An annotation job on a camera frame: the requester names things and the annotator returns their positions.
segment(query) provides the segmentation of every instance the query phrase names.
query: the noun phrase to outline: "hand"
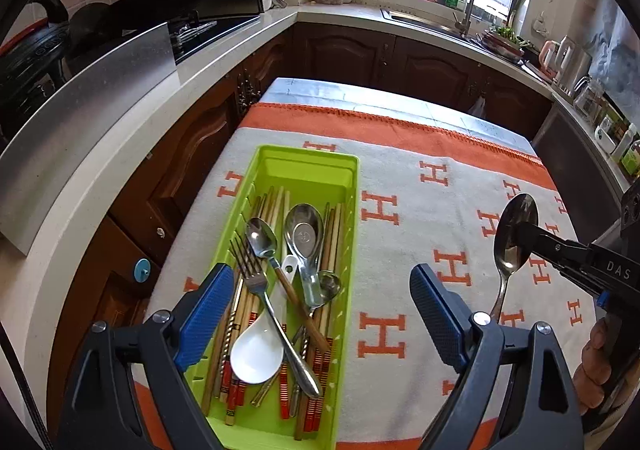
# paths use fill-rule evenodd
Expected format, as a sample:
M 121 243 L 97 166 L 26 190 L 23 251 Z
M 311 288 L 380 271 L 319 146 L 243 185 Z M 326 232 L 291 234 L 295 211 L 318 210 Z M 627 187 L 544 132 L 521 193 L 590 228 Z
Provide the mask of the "hand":
M 591 329 L 589 341 L 582 349 L 582 363 L 575 370 L 574 386 L 580 402 L 580 415 L 590 408 L 596 408 L 604 398 L 602 385 L 611 375 L 609 360 L 602 348 L 607 341 L 607 324 L 599 320 Z M 623 404 L 635 389 L 640 377 L 640 362 L 625 376 L 625 384 L 618 394 L 613 407 Z

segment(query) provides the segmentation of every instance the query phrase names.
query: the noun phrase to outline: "green label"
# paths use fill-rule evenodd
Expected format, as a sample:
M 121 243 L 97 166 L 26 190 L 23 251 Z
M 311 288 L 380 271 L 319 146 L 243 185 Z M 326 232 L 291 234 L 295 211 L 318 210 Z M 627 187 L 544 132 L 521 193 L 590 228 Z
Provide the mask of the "green label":
M 640 153 L 630 148 L 622 158 L 622 165 L 629 175 L 635 175 L 640 169 Z

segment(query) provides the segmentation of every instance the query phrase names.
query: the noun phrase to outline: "gas stove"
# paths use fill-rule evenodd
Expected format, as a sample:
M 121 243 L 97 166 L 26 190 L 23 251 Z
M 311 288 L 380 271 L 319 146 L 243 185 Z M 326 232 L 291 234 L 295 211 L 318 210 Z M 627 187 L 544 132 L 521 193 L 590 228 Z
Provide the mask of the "gas stove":
M 233 16 L 215 20 L 199 20 L 194 17 L 180 22 L 170 22 L 169 36 L 174 50 L 175 63 L 187 59 L 223 36 L 255 22 L 259 16 Z

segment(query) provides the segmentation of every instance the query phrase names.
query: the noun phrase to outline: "kitchen sink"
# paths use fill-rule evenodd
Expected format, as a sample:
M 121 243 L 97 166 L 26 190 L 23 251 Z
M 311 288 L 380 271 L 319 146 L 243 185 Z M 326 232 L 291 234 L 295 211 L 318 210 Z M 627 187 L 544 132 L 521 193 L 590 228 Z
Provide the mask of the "kitchen sink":
M 382 16 L 386 20 L 391 20 L 393 22 L 402 22 L 404 24 L 414 25 L 416 27 L 422 27 L 423 29 L 428 29 L 435 33 L 440 33 L 450 38 L 456 38 L 461 41 L 466 41 L 460 31 L 455 28 L 447 27 L 446 25 L 441 25 L 432 20 L 427 20 L 426 18 L 420 18 L 414 15 L 401 13 L 398 11 L 389 11 L 387 9 L 382 9 Z

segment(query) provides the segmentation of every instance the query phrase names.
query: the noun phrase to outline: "faucet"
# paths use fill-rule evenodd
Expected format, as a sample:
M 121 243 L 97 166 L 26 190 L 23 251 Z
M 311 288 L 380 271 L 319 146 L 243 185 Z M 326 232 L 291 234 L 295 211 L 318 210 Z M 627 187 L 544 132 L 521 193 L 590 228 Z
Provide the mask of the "faucet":
M 460 31 L 460 34 L 463 36 L 468 35 L 469 29 L 471 28 L 471 11 L 474 9 L 474 1 L 475 0 L 466 1 L 465 19 L 462 20 L 462 22 L 458 21 L 455 11 L 453 13 L 453 17 L 456 19 L 456 29 Z

